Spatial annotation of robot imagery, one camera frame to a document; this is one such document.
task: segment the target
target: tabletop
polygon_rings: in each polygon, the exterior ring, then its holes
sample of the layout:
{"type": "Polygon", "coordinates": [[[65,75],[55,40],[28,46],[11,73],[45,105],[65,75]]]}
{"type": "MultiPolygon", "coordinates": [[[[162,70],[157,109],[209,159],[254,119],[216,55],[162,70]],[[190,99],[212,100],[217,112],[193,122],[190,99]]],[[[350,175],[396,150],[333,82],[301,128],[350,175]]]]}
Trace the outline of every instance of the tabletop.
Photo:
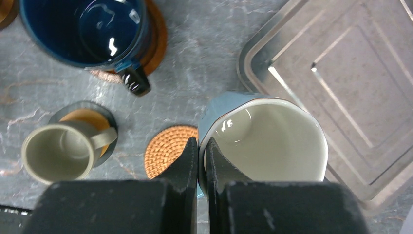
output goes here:
{"type": "MultiPolygon", "coordinates": [[[[150,76],[152,91],[136,97],[43,53],[20,18],[0,32],[0,203],[32,209],[46,186],[22,166],[26,136],[66,105],[89,100],[112,111],[119,125],[113,155],[87,179],[146,179],[150,139],[176,124],[197,125],[208,102],[245,88],[236,61],[248,39],[287,0],[154,0],[168,29],[165,57],[150,76]]],[[[367,222],[375,234],[398,233],[413,187],[367,222]]],[[[198,233],[208,233],[207,200],[198,200],[198,233]]]]}

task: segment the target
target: cup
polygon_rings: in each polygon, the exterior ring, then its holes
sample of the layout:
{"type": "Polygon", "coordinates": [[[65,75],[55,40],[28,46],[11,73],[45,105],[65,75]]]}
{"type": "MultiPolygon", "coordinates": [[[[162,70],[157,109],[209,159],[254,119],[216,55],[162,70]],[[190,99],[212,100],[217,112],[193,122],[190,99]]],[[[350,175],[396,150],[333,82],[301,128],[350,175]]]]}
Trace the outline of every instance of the cup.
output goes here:
{"type": "Polygon", "coordinates": [[[314,117],[287,100],[225,92],[207,106],[198,131],[204,194],[205,148],[212,137],[223,156],[252,180],[324,180],[328,146],[323,130],[314,117]]]}
{"type": "Polygon", "coordinates": [[[71,120],[35,129],[23,143],[23,165],[45,184],[84,178],[100,158],[102,147],[117,138],[115,128],[98,131],[71,120]]]}
{"type": "Polygon", "coordinates": [[[88,70],[115,70],[136,95],[150,90],[140,59],[150,43],[143,0],[20,0],[28,33],[48,54],[88,70]]]}

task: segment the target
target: light blue cup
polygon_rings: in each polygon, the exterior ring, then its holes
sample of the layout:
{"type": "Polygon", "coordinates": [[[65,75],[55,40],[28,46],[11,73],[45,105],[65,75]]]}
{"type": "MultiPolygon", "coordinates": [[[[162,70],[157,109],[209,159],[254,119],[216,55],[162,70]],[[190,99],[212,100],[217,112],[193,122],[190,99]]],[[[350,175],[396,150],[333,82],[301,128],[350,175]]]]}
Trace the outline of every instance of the light blue cup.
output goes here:
{"type": "Polygon", "coordinates": [[[287,100],[225,92],[206,107],[198,134],[198,198],[207,192],[204,155],[212,137],[223,155],[252,180],[324,180],[324,132],[314,117],[287,100]]]}

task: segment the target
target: blue mug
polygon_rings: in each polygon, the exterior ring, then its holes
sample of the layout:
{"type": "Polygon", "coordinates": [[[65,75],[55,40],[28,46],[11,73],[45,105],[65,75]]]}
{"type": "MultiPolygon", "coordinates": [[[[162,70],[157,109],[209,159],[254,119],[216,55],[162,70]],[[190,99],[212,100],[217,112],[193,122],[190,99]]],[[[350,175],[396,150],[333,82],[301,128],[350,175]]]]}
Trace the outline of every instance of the blue mug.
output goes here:
{"type": "Polygon", "coordinates": [[[66,64],[115,70],[136,95],[150,90],[140,64],[150,43],[143,0],[20,0],[27,31],[66,64]]]}

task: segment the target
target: wooden coaster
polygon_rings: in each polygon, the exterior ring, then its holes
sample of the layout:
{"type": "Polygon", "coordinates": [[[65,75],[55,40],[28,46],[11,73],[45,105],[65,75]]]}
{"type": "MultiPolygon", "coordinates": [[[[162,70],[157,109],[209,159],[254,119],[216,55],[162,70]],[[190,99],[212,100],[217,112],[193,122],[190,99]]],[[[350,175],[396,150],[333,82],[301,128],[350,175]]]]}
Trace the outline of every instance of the wooden coaster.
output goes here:
{"type": "Polygon", "coordinates": [[[0,0],[0,30],[9,26],[19,12],[19,0],[0,0]]]}
{"type": "MultiPolygon", "coordinates": [[[[111,125],[109,124],[109,121],[102,114],[96,111],[92,111],[90,109],[78,109],[78,110],[72,111],[60,119],[60,121],[65,121],[65,120],[84,121],[84,122],[87,122],[93,125],[99,131],[102,131],[102,130],[105,130],[111,127],[111,125]]],[[[108,150],[108,148],[109,148],[109,145],[105,145],[102,148],[102,153],[100,154],[101,157],[108,150]]]]}
{"type": "Polygon", "coordinates": [[[145,171],[148,178],[157,177],[179,158],[191,137],[198,139],[198,129],[185,125],[172,126],[158,133],[145,152],[145,171]]]}
{"type": "MultiPolygon", "coordinates": [[[[168,34],[164,18],[158,6],[152,0],[145,0],[145,3],[149,12],[152,36],[149,48],[140,62],[148,76],[156,70],[164,58],[168,34]]],[[[90,73],[107,82],[121,83],[120,76],[114,71],[92,70],[90,73]]]]}

